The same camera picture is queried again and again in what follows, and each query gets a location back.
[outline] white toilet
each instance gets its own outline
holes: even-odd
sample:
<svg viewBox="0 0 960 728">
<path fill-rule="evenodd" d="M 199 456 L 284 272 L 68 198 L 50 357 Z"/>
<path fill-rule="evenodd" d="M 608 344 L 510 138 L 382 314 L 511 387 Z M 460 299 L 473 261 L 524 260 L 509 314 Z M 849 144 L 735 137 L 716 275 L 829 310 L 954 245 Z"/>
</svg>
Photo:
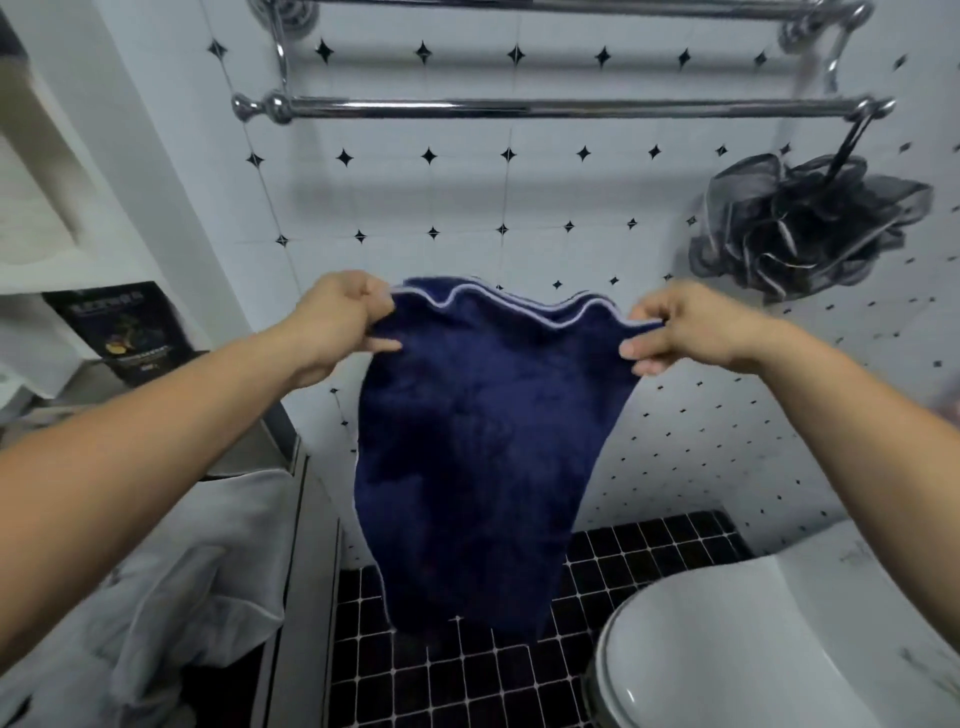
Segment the white toilet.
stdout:
<svg viewBox="0 0 960 728">
<path fill-rule="evenodd" d="M 634 595 L 583 684 L 597 728 L 960 726 L 960 657 L 849 521 Z"/>
</svg>

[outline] navy blue towel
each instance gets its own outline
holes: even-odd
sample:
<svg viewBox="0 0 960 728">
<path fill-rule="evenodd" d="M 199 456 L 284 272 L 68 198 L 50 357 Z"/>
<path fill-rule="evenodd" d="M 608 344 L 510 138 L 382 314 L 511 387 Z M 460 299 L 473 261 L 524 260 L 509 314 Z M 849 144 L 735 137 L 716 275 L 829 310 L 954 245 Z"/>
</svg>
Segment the navy blue towel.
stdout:
<svg viewBox="0 0 960 728">
<path fill-rule="evenodd" d="M 354 502 L 387 612 L 422 634 L 460 615 L 532 641 L 593 465 L 636 385 L 617 348 L 660 326 L 609 299 L 556 305 L 475 279 L 409 279 L 375 327 Z"/>
</svg>

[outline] hand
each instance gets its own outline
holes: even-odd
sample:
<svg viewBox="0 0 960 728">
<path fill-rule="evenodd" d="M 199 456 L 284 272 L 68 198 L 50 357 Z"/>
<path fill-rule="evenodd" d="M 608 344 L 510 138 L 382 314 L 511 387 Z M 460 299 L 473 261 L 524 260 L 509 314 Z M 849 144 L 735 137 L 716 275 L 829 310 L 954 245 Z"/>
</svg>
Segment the hand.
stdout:
<svg viewBox="0 0 960 728">
<path fill-rule="evenodd" d="M 644 297 L 631 319 L 663 319 L 663 328 L 620 345 L 620 355 L 635 361 L 637 376 L 656 376 L 688 356 L 741 374 L 760 366 L 776 319 L 738 303 L 702 283 L 681 280 Z"/>
<path fill-rule="evenodd" d="M 400 342 L 367 335 L 394 310 L 389 284 L 363 271 L 328 273 L 310 288 L 294 312 L 268 332 L 283 339 L 295 371 L 293 388 L 326 379 L 354 352 L 397 352 Z"/>
</svg>

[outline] chrome towel bar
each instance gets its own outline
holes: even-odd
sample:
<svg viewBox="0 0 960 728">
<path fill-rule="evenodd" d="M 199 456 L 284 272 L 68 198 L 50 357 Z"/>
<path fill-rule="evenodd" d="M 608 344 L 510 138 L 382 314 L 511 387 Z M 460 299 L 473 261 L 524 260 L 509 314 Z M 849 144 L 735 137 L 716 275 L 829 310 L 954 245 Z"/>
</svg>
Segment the chrome towel bar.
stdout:
<svg viewBox="0 0 960 728">
<path fill-rule="evenodd" d="M 436 101 L 361 101 L 311 96 L 287 97 L 280 91 L 262 101 L 233 95 L 233 112 L 242 121 L 265 114 L 277 124 L 293 119 L 542 119 L 542 118 L 780 118 L 833 116 L 857 121 L 883 118 L 893 111 L 894 99 L 872 96 L 844 99 L 770 99 L 736 101 L 656 101 L 569 99 L 448 99 Z"/>
<path fill-rule="evenodd" d="M 590 12 L 627 15 L 705 17 L 737 20 L 781 21 L 780 45 L 803 46 L 831 25 L 841 33 L 827 60 L 828 93 L 837 90 L 840 56 L 851 33 L 873 14 L 869 0 L 796 2 L 778 0 L 248 0 L 254 14 L 270 31 L 276 48 L 280 90 L 261 101 L 243 94 L 232 97 L 233 112 L 247 121 L 260 114 L 277 124 L 296 118 L 748 118 L 834 116 L 850 121 L 882 118 L 896 105 L 893 99 L 871 96 L 811 100 L 736 101 L 577 101 L 566 99 L 450 99 L 450 100 L 351 100 L 291 96 L 285 36 L 303 37 L 316 23 L 319 2 L 361 5 L 400 5 L 422 8 Z"/>
</svg>

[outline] forearm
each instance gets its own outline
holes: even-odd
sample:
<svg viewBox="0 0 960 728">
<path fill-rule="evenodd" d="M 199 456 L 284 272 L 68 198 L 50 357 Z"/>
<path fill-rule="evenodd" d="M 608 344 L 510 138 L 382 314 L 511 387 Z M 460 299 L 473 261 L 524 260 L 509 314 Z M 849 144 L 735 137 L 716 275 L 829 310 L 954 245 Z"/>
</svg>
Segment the forearm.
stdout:
<svg viewBox="0 0 960 728">
<path fill-rule="evenodd" d="M 880 561 L 960 645 L 960 432 L 790 325 L 764 350 L 763 380 Z"/>
<path fill-rule="evenodd" d="M 272 331 L 0 453 L 0 672 L 290 388 Z"/>
</svg>

